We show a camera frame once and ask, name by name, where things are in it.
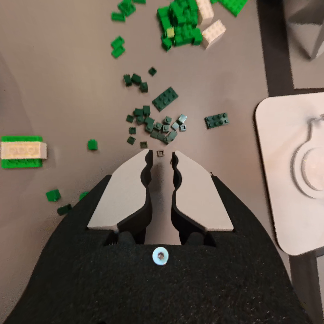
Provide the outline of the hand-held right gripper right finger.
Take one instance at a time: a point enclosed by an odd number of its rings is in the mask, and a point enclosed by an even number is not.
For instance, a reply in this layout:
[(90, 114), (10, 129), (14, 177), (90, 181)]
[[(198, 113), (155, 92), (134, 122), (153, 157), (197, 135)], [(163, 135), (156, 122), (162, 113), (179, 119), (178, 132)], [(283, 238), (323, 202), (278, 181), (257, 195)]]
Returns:
[(172, 154), (174, 171), (172, 195), (172, 222), (180, 232), (185, 221), (193, 228), (188, 231), (231, 232), (234, 229), (228, 212), (212, 179), (212, 175), (200, 164), (180, 151)]

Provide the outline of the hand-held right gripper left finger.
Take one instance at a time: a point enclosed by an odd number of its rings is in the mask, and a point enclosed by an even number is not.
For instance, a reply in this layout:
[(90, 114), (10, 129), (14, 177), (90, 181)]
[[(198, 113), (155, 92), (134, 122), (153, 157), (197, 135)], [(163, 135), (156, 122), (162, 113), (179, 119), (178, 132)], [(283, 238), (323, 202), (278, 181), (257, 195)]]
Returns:
[(113, 172), (88, 222), (91, 230), (131, 231), (125, 221), (144, 207), (146, 188), (141, 175), (150, 168), (152, 150), (144, 149)]

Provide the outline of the scattered dark green lego pieces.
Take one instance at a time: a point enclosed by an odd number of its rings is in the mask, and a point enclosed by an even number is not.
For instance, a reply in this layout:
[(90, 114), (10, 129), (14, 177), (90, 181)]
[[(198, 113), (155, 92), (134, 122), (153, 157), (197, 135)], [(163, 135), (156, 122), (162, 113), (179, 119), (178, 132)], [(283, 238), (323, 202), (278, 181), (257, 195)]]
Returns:
[[(144, 82), (140, 75), (133, 73), (124, 74), (123, 80), (126, 87), (132, 85), (139, 86), (141, 93), (148, 92), (148, 83)], [(158, 95), (154, 100), (152, 100), (152, 105), (157, 109), (158, 112), (163, 111), (171, 103), (173, 103), (177, 98), (178, 94), (172, 87), (168, 87), (160, 95)], [(128, 114), (126, 117), (126, 122), (133, 124), (134, 122), (137, 126), (144, 126), (144, 131), (150, 135), (151, 138), (157, 139), (164, 144), (169, 144), (177, 136), (177, 131), (184, 132), (187, 129), (185, 122), (187, 121), (187, 116), (181, 114), (175, 122), (172, 123), (172, 117), (165, 116), (162, 121), (156, 121), (151, 116), (151, 106), (144, 105), (142, 108), (135, 108), (132, 114)], [(224, 125), (229, 124), (229, 118), (227, 113), (216, 114), (212, 116), (207, 116), (204, 118), (207, 129), (214, 129)]]

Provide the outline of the green lego base, tan brick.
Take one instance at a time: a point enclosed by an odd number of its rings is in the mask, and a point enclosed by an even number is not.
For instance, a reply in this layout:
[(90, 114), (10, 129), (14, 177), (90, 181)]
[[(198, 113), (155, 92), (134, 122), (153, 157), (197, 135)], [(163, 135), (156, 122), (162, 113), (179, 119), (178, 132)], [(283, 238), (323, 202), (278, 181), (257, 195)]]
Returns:
[(47, 144), (41, 136), (1, 136), (1, 167), (41, 168), (47, 159)]

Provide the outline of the pile of bright green lego pieces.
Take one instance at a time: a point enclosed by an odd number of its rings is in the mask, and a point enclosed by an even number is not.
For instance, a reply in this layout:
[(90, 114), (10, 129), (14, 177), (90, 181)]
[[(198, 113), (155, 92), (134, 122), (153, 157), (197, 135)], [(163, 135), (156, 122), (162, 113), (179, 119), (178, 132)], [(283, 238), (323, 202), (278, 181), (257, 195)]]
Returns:
[(156, 15), (161, 28), (161, 46), (169, 51), (173, 46), (191, 44), (207, 49), (226, 31), (225, 25), (214, 19), (212, 5), (220, 3), (234, 17), (241, 12), (247, 0), (176, 0), (157, 9)]

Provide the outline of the white round-cornered base plate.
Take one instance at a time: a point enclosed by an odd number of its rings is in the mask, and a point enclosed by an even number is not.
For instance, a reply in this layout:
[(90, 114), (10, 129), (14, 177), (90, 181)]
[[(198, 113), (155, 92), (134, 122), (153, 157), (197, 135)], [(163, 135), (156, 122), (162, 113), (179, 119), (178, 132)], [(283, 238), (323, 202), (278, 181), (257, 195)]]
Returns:
[(271, 97), (255, 119), (275, 233), (291, 256), (323, 247), (324, 94)]

